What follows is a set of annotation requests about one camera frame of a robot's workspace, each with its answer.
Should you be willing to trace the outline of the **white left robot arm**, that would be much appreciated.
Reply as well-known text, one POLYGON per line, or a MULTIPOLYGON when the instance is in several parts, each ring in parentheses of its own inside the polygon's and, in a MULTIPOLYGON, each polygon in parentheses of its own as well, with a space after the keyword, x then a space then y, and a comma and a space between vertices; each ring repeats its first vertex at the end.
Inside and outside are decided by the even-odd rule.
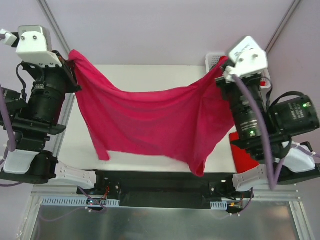
POLYGON ((81 90, 74 64, 56 50, 51 54, 57 58, 57 63, 24 60, 18 64, 34 79, 30 96, 22 78, 19 79, 21 92, 0 89, 0 125, 8 134, 0 178, 13 181, 15 185, 63 182, 99 195, 105 191, 106 182, 96 171, 68 166, 45 150, 51 136, 59 135, 67 128, 58 123, 66 95, 81 90))

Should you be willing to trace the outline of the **pink t shirt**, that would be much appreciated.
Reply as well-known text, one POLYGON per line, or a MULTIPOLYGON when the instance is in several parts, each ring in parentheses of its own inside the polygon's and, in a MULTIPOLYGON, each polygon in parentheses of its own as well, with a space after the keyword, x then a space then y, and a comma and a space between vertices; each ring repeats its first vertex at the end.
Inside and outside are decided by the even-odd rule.
POLYGON ((208 156, 235 124, 215 82, 224 59, 188 86, 127 92, 77 50, 68 57, 81 87, 75 94, 78 107, 100 160, 108 161, 110 151, 165 156, 204 175, 208 156))

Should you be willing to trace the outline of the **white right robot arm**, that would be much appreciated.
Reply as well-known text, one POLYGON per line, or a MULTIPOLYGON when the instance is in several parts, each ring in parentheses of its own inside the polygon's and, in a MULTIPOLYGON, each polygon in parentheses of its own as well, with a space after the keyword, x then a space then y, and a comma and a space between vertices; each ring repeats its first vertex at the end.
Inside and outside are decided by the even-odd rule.
POLYGON ((223 98, 229 102, 238 134, 231 145, 263 163, 271 185, 295 184, 319 177, 310 144, 299 145, 292 140, 320 127, 311 99, 302 92, 289 91, 270 102, 272 92, 268 91, 263 100, 262 79, 261 74, 243 78, 244 92, 236 82, 226 82, 224 77, 215 80, 223 98))

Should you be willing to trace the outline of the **white plastic laundry basket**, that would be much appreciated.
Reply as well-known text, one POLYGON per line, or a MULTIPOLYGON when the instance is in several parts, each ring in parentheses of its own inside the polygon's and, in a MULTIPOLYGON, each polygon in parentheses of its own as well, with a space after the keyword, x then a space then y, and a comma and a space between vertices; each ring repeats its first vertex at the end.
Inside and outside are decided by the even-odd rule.
POLYGON ((233 62, 230 61, 228 56, 224 53, 209 52, 205 56, 206 75, 210 74, 211 70, 214 69, 214 75, 216 77, 221 77, 226 66, 232 64, 233 62))

